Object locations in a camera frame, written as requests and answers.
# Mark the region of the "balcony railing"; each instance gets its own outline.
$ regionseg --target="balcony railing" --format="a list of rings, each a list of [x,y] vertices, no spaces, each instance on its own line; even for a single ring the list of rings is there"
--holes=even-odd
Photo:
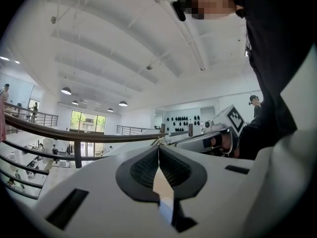
[[[4,112],[10,116],[19,118],[21,120],[31,122],[44,127],[57,126],[58,116],[50,115],[31,109],[25,109],[20,106],[15,106],[9,103],[4,103]],[[12,128],[10,125],[6,125],[6,133],[17,133],[18,129]]]
[[[99,134],[86,134],[86,133],[76,133],[76,132],[70,132],[70,131],[61,131],[53,128],[49,128],[47,126],[39,125],[37,123],[31,123],[24,119],[19,119],[17,117],[12,116],[11,114],[5,114],[5,123],[7,125],[10,125],[15,128],[15,130],[22,130],[26,131],[35,135],[40,135],[43,137],[53,138],[57,140],[64,140],[64,141],[74,141],[74,157],[73,156],[61,156],[58,155],[59,160],[66,160],[66,161],[74,161],[76,168],[82,167],[82,161],[94,161],[99,160],[102,158],[107,158],[108,156],[100,156],[100,157],[82,157],[81,156],[81,142],[87,142],[87,143],[120,143],[120,142],[133,142],[133,141],[143,141],[143,140],[153,140],[151,145],[158,144],[158,138],[164,137],[167,135],[167,133],[159,133],[159,134],[150,134],[150,135],[123,135],[123,136],[116,136],[116,135],[99,135]],[[189,133],[188,131],[184,132],[174,132],[171,133],[171,136],[178,136]],[[10,141],[5,140],[3,142],[4,144],[13,147],[17,150],[21,150],[23,152],[27,152],[30,154],[34,154],[36,156],[46,157],[49,159],[56,159],[56,155],[43,153],[37,150],[31,150],[27,147],[23,147],[20,145],[17,145],[15,143],[12,143]],[[27,170],[36,174],[43,174],[48,175],[49,171],[39,170],[32,167],[24,166],[22,164],[16,163],[13,160],[10,160],[4,156],[0,155],[0,159],[3,161],[16,166],[18,168],[21,168],[23,170]],[[21,180],[19,178],[16,178],[7,172],[0,169],[0,173],[7,176],[10,179],[13,179],[19,183],[35,187],[35,188],[42,188],[43,186],[40,184],[35,184],[29,181]],[[23,196],[26,196],[28,198],[32,199],[38,199],[38,197],[33,195],[28,195],[24,192],[21,192],[17,189],[12,188],[8,184],[5,184],[5,186],[20,194]]]
[[[117,134],[121,135],[139,135],[145,130],[147,129],[117,125]]]

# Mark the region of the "pendant light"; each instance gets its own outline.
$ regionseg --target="pendant light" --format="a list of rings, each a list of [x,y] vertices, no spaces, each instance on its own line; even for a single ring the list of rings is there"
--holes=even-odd
[[[122,107],[126,107],[128,104],[125,102],[125,101],[121,101],[119,103],[119,106],[122,106]]]
[[[69,87],[64,87],[62,90],[61,90],[62,93],[64,94],[67,94],[67,95],[71,95],[71,90]]]

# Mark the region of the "white ceiling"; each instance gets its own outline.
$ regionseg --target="white ceiling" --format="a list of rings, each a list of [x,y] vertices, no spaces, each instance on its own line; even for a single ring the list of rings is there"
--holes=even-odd
[[[64,104],[76,97],[78,102],[92,100],[121,113],[122,100],[133,103],[157,86],[202,73],[202,67],[212,73],[244,58],[244,20],[187,17],[180,22],[171,1],[46,0],[36,13],[43,14],[41,27],[52,47],[48,62],[53,63],[57,83],[50,77],[41,82],[51,92],[58,89],[57,98]],[[51,23],[52,16],[57,17],[56,24]],[[60,92],[66,86],[71,97]]]

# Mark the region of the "black sleeve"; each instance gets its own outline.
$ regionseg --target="black sleeve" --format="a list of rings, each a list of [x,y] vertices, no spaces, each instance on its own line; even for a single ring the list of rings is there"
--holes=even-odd
[[[261,114],[261,106],[256,105],[254,107],[254,118],[258,117]]]
[[[258,152],[269,146],[273,146],[278,140],[278,127],[275,118],[274,102],[265,87],[261,75],[259,74],[252,55],[249,56],[250,65],[253,68],[261,91],[263,93],[262,108],[260,115],[247,126],[240,134],[240,159],[254,160]]]

